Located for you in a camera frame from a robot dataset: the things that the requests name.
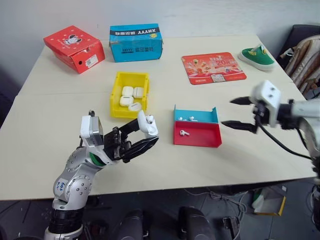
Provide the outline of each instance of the cable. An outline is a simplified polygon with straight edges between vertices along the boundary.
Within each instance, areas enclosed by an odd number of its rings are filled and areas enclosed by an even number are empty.
[[[261,124],[261,121],[260,121],[260,117],[258,115],[255,116],[255,122],[256,124],[258,125],[258,127],[260,127],[262,129],[262,131],[269,137],[271,138],[276,144],[278,144],[281,148],[283,148],[284,150],[286,150],[287,152],[293,154],[293,155],[296,155],[296,156],[299,156],[299,157],[302,157],[302,158],[306,158],[306,159],[310,159],[312,160],[311,157],[309,156],[306,156],[306,155],[303,155],[303,154],[300,154],[300,153],[297,153],[295,151],[292,151],[291,149],[287,148],[285,145],[283,145],[278,139],[276,139],[270,132],[268,132],[265,127]]]
[[[272,233],[273,224],[274,224],[274,216],[271,216],[271,224],[270,224],[269,237],[268,237],[269,240],[271,240],[271,233]]]
[[[16,205],[16,204],[19,203],[19,202],[20,202],[20,201],[16,201],[16,202],[10,204],[9,206],[7,206],[5,209],[3,209],[2,211],[0,211],[0,215],[1,215],[2,213],[4,213],[5,211],[7,211],[8,209],[12,208],[14,205]]]
[[[306,201],[305,201],[305,204],[306,204],[306,207],[308,208],[308,210],[312,213],[313,210],[311,208],[311,204],[310,204],[310,195],[312,194],[312,192],[309,192],[308,195],[306,196]]]
[[[207,188],[209,191],[205,191],[205,192],[200,192],[200,193],[192,193],[192,192],[189,192],[187,189],[184,188],[184,190],[192,195],[192,196],[200,196],[200,195],[206,195],[208,194],[210,196],[211,199],[213,200],[224,200],[224,201],[228,201],[230,203],[233,203],[235,205],[238,206],[239,208],[239,214],[238,214],[238,218],[239,218],[239,230],[237,232],[237,234],[235,235],[235,237],[233,238],[233,240],[236,240],[237,237],[239,236],[240,234],[240,230],[241,230],[241,221],[242,219],[244,218],[245,216],[245,213],[247,212],[248,208],[247,208],[247,205],[242,203],[242,200],[244,199],[245,195],[248,193],[248,191],[246,192],[243,192],[243,193],[240,193],[240,194],[236,194],[234,196],[230,195],[230,196],[226,196],[226,195],[222,195],[222,194],[218,194],[218,193],[215,193],[214,191],[211,191],[209,188]],[[232,199],[232,197],[239,197],[241,196],[240,200],[237,201],[237,200],[234,200]]]
[[[299,137],[300,137],[300,139],[301,139],[301,142],[302,142],[303,146],[304,146],[306,149],[308,149],[308,148],[307,148],[306,141],[305,141],[304,137],[302,136],[302,133],[301,133],[300,129],[299,129],[299,128],[296,128],[296,131],[297,131],[298,134],[299,134]]]
[[[313,196],[315,194],[315,192],[317,191],[317,186],[314,185],[312,187],[312,190],[311,190],[311,193],[310,193],[310,197],[309,197],[309,201],[310,201],[310,205],[311,205],[311,212],[312,212],[312,215],[311,215],[311,220],[312,220],[312,223],[314,225],[316,225],[316,222],[315,222],[315,218],[314,218],[314,213],[313,213],[313,209],[314,209],[314,201],[313,201]]]
[[[23,223],[23,224],[25,223],[25,220],[26,220],[26,218],[27,218],[27,215],[28,215],[30,206],[31,206],[31,201],[29,201],[28,207],[26,208],[26,211],[25,211],[25,214],[24,214],[24,217],[23,217],[23,220],[22,220],[22,223]]]

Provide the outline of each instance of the red box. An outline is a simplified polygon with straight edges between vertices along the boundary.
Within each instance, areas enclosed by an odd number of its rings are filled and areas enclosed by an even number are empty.
[[[180,135],[184,130],[190,135]],[[175,121],[173,144],[218,148],[222,144],[219,124],[191,121]]]
[[[79,74],[105,59],[100,40],[73,25],[43,40],[58,59]]]

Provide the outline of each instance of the yellow plastic tray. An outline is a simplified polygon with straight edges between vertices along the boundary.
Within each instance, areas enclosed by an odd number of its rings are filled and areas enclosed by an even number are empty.
[[[135,119],[138,116],[138,111],[129,111],[128,107],[120,106],[120,97],[124,86],[141,87],[143,88],[143,97],[135,98],[134,103],[139,102],[142,105],[142,110],[147,110],[149,93],[149,74],[142,72],[123,72],[119,71],[116,74],[112,93],[110,96],[110,115],[115,118]]]

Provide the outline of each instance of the sticker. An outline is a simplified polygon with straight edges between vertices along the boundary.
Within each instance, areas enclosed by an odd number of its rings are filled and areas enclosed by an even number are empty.
[[[80,43],[82,41],[81,38],[79,38],[78,36],[76,35],[70,35],[68,39],[62,39],[64,40],[64,43],[67,44],[67,45],[70,45],[70,44],[75,44],[75,43]]]
[[[97,55],[93,55],[92,57],[90,57],[87,61],[85,61],[85,65],[88,68],[91,68],[93,65],[95,65],[98,62],[98,58]]]
[[[225,77],[222,74],[212,74],[211,78],[214,83],[221,83],[226,81]]]
[[[54,194],[57,196],[61,196],[65,191],[67,183],[68,183],[67,180],[63,178],[59,178],[59,180],[56,181],[56,184],[55,184]]]

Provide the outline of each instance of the green object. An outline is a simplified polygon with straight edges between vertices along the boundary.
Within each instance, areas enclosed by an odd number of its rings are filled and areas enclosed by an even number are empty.
[[[90,158],[91,158],[91,160],[92,160],[92,162],[95,164],[95,165],[97,165],[97,166],[99,166],[99,167],[103,167],[103,166],[105,166],[105,163],[97,156],[97,155],[94,155],[93,153],[89,153],[89,155],[90,155]]]
[[[270,71],[275,66],[275,61],[268,55],[266,48],[262,44],[254,48],[243,49],[238,58],[263,71]]]
[[[258,197],[260,196],[261,192],[262,192],[262,188],[254,191],[254,194],[253,194],[253,202],[258,199]]]

